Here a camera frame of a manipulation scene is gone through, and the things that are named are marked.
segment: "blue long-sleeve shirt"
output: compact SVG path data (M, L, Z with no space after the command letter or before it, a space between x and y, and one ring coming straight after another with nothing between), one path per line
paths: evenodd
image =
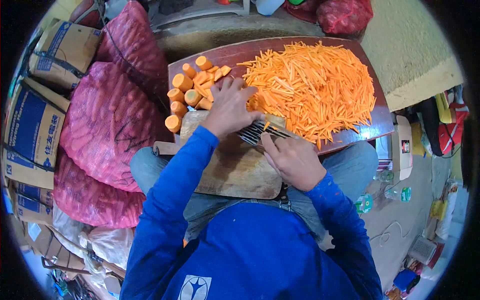
M236 204L183 248L183 210L218 139L199 126L147 194L120 298L381 299L365 223L327 173L307 192L334 249L294 213Z

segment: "julienned carrot pile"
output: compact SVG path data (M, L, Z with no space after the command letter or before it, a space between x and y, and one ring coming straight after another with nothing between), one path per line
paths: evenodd
M266 53L237 65L258 93L247 102L259 110L286 118L286 128L306 140L333 142L332 132L370 126L376 98L367 66L342 46L315 46L303 42L285 45L285 51Z

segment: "hand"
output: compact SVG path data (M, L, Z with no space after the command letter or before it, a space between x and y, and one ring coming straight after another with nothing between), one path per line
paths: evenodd
M274 143L266 132L261 138L268 164L297 189L308 192L325 177L327 170L318 160L314 144L292 138L277 138Z
M259 111L247 111L248 98L258 90L253 86L246 87L243 79L233 80L227 77L223 80L221 90L218 90L216 85L213 85L210 90L215 102L208 117L201 125L218 138L239 131L255 120L265 118L264 114Z

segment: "white cable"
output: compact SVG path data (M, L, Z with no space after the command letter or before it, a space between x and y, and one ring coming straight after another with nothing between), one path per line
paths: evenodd
M413 228L413 227L415 226L415 224L417 223L417 219L418 219L418 217L420 216L421 213L424 213L424 215L425 215L425 224L426 224L426 223L427 223L427 213L425 212L424 209L422 209L422 210L420 210L419 214L415 217L415 220L413 220L412 226L410 227L410 229L407 231L407 233L406 233L405 235L402 235L402 226L400 225L400 223L399 223L398 221L393 221L392 223L390 223L390 225L387 226L387 228L385 228L385 230L383 230L383 232L382 232L381 234L379 234L379 235L371 238L371 239L370 239L370 242L371 242L372 240L374 240L374 239L380 238L380 241L378 242L378 245L379 245L380 247L383 247L383 246L388 242L388 240L390 239L390 235L391 235L390 232L386 232L386 231L387 231L392 225L394 225L394 224L397 224L398 227L400 227L400 237L401 237L402 239L406 239L407 236L408 236L408 234L409 234L410 231L412 230L412 228ZM383 237L383 236L387 236L387 238L386 238L386 240L385 240L385 241L383 242L383 244L382 244L382 240L383 240L382 237Z

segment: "sleeve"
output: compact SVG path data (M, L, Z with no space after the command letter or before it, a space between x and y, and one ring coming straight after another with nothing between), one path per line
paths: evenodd
M120 298L147 299L183 249L183 210L218 139L199 126L147 193L135 230Z
M333 237L334 249L325 253L343 269L361 298L382 299L382 285L372 258L365 222L356 206L327 172L315 188L305 193Z

